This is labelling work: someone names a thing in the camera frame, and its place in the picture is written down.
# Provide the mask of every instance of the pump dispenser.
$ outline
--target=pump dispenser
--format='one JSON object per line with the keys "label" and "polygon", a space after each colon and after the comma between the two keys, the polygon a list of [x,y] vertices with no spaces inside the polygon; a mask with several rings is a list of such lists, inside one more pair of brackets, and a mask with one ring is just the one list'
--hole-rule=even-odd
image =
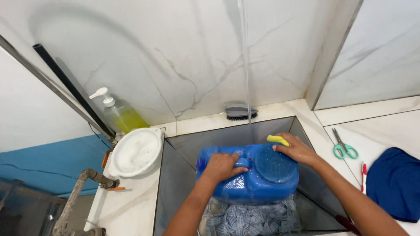
{"label": "pump dispenser", "polygon": [[115,104],[115,100],[113,97],[108,96],[108,88],[100,88],[96,93],[89,96],[90,99],[97,97],[97,96],[104,96],[104,104],[107,107],[112,107]]}
{"label": "pump dispenser", "polygon": [[149,127],[128,102],[123,99],[115,101],[113,97],[108,96],[108,88],[98,89],[89,98],[93,99],[97,96],[104,96],[105,117],[112,121],[124,133],[128,134],[137,128]]}

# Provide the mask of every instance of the yellow sponge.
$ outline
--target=yellow sponge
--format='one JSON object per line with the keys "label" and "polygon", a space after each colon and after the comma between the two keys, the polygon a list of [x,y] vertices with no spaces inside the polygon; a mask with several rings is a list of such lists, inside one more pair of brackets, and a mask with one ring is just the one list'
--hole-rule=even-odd
{"label": "yellow sponge", "polygon": [[267,137],[267,141],[268,142],[281,143],[286,147],[290,147],[290,144],[282,136],[273,136],[273,135],[270,134]]}

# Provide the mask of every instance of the running water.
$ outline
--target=running water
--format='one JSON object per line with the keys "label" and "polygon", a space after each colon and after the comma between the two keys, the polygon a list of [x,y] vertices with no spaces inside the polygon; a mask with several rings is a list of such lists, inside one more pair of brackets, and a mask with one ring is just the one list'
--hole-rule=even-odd
{"label": "running water", "polygon": [[249,52],[248,52],[248,15],[246,0],[238,0],[239,15],[241,18],[241,36],[242,36],[242,58],[244,59],[244,85],[247,93],[246,102],[248,106],[248,129],[251,143],[255,143],[254,135],[251,129],[251,93],[249,91]]}

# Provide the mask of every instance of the wet plastic surface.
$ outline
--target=wet plastic surface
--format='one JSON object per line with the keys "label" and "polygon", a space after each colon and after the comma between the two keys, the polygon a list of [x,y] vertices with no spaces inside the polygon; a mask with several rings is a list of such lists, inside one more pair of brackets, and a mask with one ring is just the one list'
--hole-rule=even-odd
{"label": "wet plastic surface", "polygon": [[266,205],[284,200],[296,191],[299,182],[298,164],[285,154],[273,151],[272,145],[205,147],[197,160],[197,179],[211,155],[238,153],[239,159],[235,166],[247,167],[249,170],[219,183],[213,196],[230,204],[243,205]]}

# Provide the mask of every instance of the white plastic basin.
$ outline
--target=white plastic basin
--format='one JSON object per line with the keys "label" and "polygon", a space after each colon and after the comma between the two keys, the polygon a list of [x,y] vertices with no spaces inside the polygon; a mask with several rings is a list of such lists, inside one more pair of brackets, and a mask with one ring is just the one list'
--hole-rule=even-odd
{"label": "white plastic basin", "polygon": [[114,177],[145,174],[156,166],[161,149],[162,131],[159,128],[133,130],[115,146],[109,174]]}

